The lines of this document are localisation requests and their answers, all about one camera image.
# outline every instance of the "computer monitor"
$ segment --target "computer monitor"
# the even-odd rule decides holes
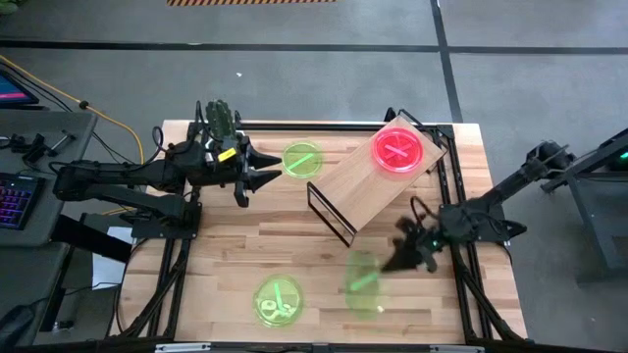
[[[26,104],[37,104],[39,99],[9,73],[0,71],[0,108],[15,108]]]

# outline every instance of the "monitor screen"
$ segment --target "monitor screen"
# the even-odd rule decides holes
[[[21,85],[0,75],[0,105],[3,104],[32,104],[33,96]]]

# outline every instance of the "white paper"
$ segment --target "white paper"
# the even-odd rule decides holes
[[[130,227],[109,227],[107,235],[118,238],[129,244],[133,244]],[[122,283],[123,275],[125,274],[125,263],[112,260],[98,254],[93,254],[92,268],[93,275],[91,278],[91,285],[95,286],[98,283],[103,283],[93,288],[94,290],[109,288],[115,285],[105,284],[104,282]]]

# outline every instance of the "wooden board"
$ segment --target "wooden board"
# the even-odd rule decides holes
[[[166,142],[183,140],[187,124],[165,121]],[[482,195],[492,182],[480,129],[477,125],[454,125],[454,130],[467,197]],[[297,140],[316,141],[326,153],[325,173],[373,133],[248,134],[257,150],[277,156]],[[420,176],[401,192],[360,231],[350,250],[307,208],[306,181],[284,174],[250,195],[248,209],[236,205],[232,186],[202,189],[202,227],[192,244],[177,340],[461,343],[448,251],[437,254],[439,269],[435,274],[424,270],[385,276],[381,283],[385,312],[375,321],[355,317],[342,294],[349,251],[369,250],[385,261],[393,251],[392,239],[400,236],[394,222],[401,215],[411,215],[410,197],[419,195],[434,208],[441,203],[436,173]],[[149,240],[131,260],[122,292],[123,326],[131,323],[153,293],[162,251],[163,241]],[[479,244],[478,255],[489,298],[512,328],[525,336],[508,257],[492,244]],[[273,274],[294,277],[304,291],[303,314],[289,328],[265,328],[253,314],[253,292],[264,277]],[[470,308],[477,321],[474,302]]]
[[[373,161],[371,150],[376,134],[372,134],[335,168],[313,181],[358,233],[417,177],[434,166],[444,153],[405,118],[393,119],[382,130],[392,127],[405,128],[421,141],[423,158],[415,171],[403,175],[383,171]]]

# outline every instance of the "gray floor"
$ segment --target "gray floor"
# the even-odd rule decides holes
[[[326,5],[168,8],[165,1],[30,0],[0,18],[4,36],[214,43],[435,45],[429,0]],[[626,46],[621,0],[442,0],[450,45]],[[450,122],[439,54],[107,52],[5,49],[36,75],[135,129],[191,119],[197,99],[224,98],[247,119],[378,121],[389,106]],[[542,139],[582,154],[628,125],[628,56],[452,55],[462,117],[481,125],[494,181]],[[133,141],[97,131],[136,158]],[[106,160],[98,145],[88,158]],[[94,212],[110,205],[89,203]],[[69,205],[76,214],[85,206]],[[505,205],[529,227],[513,241],[514,272],[531,338],[628,350],[628,286],[580,288],[600,259],[567,189],[529,187]]]

